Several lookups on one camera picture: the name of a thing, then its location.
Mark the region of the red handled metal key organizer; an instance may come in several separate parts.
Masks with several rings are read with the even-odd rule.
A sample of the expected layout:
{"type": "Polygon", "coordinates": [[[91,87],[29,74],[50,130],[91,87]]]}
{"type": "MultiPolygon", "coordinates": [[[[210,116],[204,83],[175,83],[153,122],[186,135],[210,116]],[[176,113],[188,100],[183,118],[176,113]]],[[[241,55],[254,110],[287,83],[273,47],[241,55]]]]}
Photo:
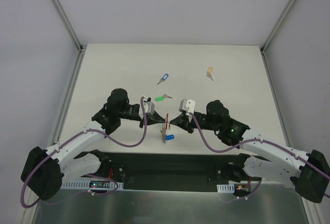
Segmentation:
{"type": "Polygon", "coordinates": [[[170,120],[169,120],[169,114],[167,113],[165,117],[165,123],[162,124],[162,128],[160,130],[161,132],[161,140],[165,144],[166,143],[166,136],[167,136],[167,131],[170,130],[170,120]]]}

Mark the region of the key with blue oval tag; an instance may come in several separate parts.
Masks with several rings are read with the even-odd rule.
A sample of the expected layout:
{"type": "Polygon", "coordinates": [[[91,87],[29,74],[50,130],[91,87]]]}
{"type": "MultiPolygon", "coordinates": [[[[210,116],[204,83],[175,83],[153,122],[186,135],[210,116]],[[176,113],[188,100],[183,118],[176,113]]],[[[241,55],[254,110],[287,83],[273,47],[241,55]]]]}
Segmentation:
{"type": "Polygon", "coordinates": [[[165,141],[169,141],[169,140],[172,140],[172,139],[174,139],[174,138],[175,138],[175,136],[172,135],[172,134],[170,134],[170,135],[166,135],[166,136],[165,136],[165,141]]]}

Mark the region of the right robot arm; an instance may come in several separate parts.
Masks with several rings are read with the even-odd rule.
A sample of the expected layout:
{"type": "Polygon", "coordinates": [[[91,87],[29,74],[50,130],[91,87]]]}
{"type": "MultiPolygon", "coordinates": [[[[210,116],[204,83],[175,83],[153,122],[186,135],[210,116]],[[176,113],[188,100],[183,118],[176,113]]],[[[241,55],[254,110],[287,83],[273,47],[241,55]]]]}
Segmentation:
{"type": "Polygon", "coordinates": [[[201,135],[205,146],[214,153],[225,153],[235,148],[251,152],[239,154],[232,166],[224,171],[227,178],[239,182],[246,177],[257,177],[279,182],[293,188],[301,197],[321,203],[329,185],[329,164],[323,153],[305,152],[267,140],[248,125],[229,115],[229,110],[219,100],[206,106],[206,113],[194,110],[195,101],[183,99],[181,114],[170,121],[188,133],[195,129],[213,131],[227,149],[216,150],[201,135]]]}

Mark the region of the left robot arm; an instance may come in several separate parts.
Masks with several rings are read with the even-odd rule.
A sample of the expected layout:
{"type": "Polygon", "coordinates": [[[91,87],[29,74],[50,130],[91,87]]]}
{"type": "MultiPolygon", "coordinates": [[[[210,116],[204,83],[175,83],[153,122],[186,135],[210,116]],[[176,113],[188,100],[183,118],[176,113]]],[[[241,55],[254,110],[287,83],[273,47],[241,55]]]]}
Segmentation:
{"type": "Polygon", "coordinates": [[[46,201],[67,182],[87,174],[106,176],[109,160],[102,152],[93,150],[81,158],[78,155],[92,144],[110,138],[120,127],[122,119],[140,123],[139,126],[144,131],[142,141],[149,125],[166,122],[155,111],[155,105],[150,98],[141,97],[139,104],[131,105],[126,90],[114,89],[103,107],[77,134],[46,149],[37,146],[30,151],[21,174],[24,183],[21,204],[28,207],[24,202],[27,188],[31,189],[39,200],[46,201]]]}

